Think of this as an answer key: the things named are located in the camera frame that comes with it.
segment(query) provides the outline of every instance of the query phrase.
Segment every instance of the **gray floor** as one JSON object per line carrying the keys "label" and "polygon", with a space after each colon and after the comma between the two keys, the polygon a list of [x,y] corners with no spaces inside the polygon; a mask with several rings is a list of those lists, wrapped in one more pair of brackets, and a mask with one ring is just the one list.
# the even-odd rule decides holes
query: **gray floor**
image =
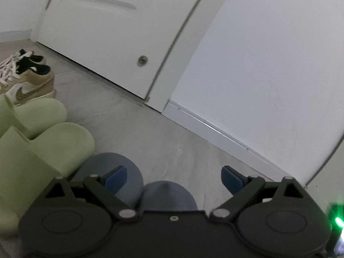
{"label": "gray floor", "polygon": [[[132,160],[145,183],[174,181],[187,188],[199,209],[207,212],[231,194],[220,172],[230,165],[243,175],[260,175],[246,164],[142,105],[132,94],[54,51],[31,41],[0,43],[0,60],[24,48],[44,55],[55,72],[56,99],[68,110],[68,120],[87,128],[96,152],[116,152]],[[20,241],[1,238],[8,257],[17,257]],[[0,257],[7,257],[0,249]]]}

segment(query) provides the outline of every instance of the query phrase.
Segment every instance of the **white sneaker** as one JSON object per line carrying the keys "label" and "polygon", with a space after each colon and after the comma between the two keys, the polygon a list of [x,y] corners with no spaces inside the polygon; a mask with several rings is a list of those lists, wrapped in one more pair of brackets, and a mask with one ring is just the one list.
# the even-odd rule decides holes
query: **white sneaker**
{"label": "white sneaker", "polygon": [[0,94],[6,93],[14,104],[36,98],[54,97],[54,73],[47,65],[40,65],[22,57],[0,68]]}
{"label": "white sneaker", "polygon": [[4,66],[8,65],[12,61],[18,62],[23,57],[28,57],[32,62],[35,62],[36,64],[45,65],[46,60],[42,55],[35,55],[34,51],[28,51],[21,49],[20,51],[17,51],[16,53],[12,54],[10,57],[6,58],[5,60],[0,62],[0,69]]}

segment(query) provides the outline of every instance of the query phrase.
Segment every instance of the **green led light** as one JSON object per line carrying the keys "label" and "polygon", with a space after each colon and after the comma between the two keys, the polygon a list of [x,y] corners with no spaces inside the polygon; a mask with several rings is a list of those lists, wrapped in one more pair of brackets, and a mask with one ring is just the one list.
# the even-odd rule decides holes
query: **green led light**
{"label": "green led light", "polygon": [[336,217],[335,220],[336,220],[336,223],[337,223],[337,225],[338,225],[339,227],[341,227],[341,228],[344,227],[344,221],[343,221],[341,218]]}

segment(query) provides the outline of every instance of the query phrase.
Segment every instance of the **shoe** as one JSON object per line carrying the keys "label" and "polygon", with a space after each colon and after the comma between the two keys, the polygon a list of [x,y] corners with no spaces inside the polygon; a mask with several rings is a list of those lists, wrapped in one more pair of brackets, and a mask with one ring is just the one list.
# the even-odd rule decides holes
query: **shoe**
{"label": "shoe", "polygon": [[42,55],[35,55],[34,51],[29,51],[26,52],[24,49],[21,49],[20,51],[12,54],[10,57],[8,57],[7,59],[1,61],[0,63],[0,69],[3,66],[8,65],[9,63],[11,63],[12,61],[19,61],[20,59],[22,59],[23,57],[28,57],[30,58],[30,60],[32,62],[35,62],[36,64],[40,64],[40,65],[46,65],[46,60]]}
{"label": "shoe", "polygon": [[14,126],[25,137],[33,139],[66,120],[66,108],[53,98],[32,100],[15,107],[5,94],[0,95],[0,137]]}
{"label": "shoe", "polygon": [[0,94],[6,93],[15,105],[36,98],[54,97],[54,73],[23,57],[0,68]]}
{"label": "shoe", "polygon": [[28,140],[11,126],[0,138],[0,235],[17,232],[19,218],[54,177],[68,177],[94,151],[90,132],[60,123]]}

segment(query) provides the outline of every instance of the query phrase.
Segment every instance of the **light green slide sandal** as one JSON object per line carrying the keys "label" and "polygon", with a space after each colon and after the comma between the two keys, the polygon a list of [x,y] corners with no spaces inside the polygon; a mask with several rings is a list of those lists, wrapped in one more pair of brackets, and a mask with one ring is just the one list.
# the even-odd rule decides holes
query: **light green slide sandal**
{"label": "light green slide sandal", "polygon": [[32,100],[16,107],[5,94],[0,95],[0,137],[14,126],[24,136],[32,139],[66,120],[66,108],[53,98]]}
{"label": "light green slide sandal", "polygon": [[71,175],[93,151],[90,132],[74,123],[54,125],[32,141],[11,126],[0,138],[0,234],[16,233],[49,182]]}

